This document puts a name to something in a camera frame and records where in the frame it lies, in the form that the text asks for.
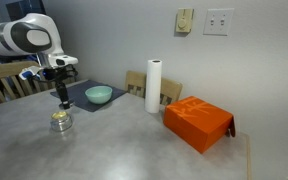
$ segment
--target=wooden chair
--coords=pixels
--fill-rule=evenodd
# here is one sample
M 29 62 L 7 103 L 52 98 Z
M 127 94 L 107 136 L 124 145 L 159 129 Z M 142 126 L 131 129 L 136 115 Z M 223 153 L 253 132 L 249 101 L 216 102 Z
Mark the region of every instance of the wooden chair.
M 125 91 L 130 94 L 145 98 L 146 74 L 127 71 Z M 179 82 L 163 78 L 161 79 L 160 104 L 168 105 L 178 100 L 183 85 Z
M 38 83 L 36 81 L 28 80 L 23 81 L 21 78 L 19 78 L 18 74 L 22 71 L 22 69 L 30 66 L 39 66 L 39 64 L 34 61 L 0 64 L 1 103 L 54 87 L 54 85 L 49 87 L 47 83 Z

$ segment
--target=orange box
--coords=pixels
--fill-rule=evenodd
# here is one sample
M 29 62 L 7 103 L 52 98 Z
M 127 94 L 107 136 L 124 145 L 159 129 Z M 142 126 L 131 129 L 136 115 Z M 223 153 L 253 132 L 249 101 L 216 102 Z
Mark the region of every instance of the orange box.
M 234 117 L 194 96 L 166 106 L 164 125 L 198 152 L 205 152 L 227 131 L 235 136 Z

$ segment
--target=table surface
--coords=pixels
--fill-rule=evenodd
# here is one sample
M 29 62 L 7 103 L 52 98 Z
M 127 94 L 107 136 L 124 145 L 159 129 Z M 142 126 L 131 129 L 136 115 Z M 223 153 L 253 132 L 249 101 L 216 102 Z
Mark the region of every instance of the table surface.
M 249 179 L 248 136 L 223 136 L 200 154 L 124 94 L 91 113 L 72 107 L 73 126 L 50 129 L 59 99 L 49 91 L 0 104 L 0 180 Z

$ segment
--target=wall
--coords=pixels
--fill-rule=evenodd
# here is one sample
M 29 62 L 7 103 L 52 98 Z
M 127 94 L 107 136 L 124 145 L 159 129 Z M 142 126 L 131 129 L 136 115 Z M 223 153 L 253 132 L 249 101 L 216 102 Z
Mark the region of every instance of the wall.
M 251 137 L 255 180 L 288 177 L 288 1 L 43 0 L 80 79 L 124 87 L 128 69 L 163 60 L 163 76 L 235 115 Z M 193 29 L 174 33 L 178 8 Z M 235 8 L 229 36 L 203 35 L 207 9 Z

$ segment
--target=teal bowl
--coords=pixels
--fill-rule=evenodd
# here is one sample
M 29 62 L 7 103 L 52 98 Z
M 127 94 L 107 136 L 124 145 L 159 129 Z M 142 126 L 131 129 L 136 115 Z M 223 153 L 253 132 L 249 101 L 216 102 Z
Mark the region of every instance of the teal bowl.
M 108 86 L 95 86 L 85 91 L 87 99 L 94 104 L 104 104 L 112 97 L 112 88 Z

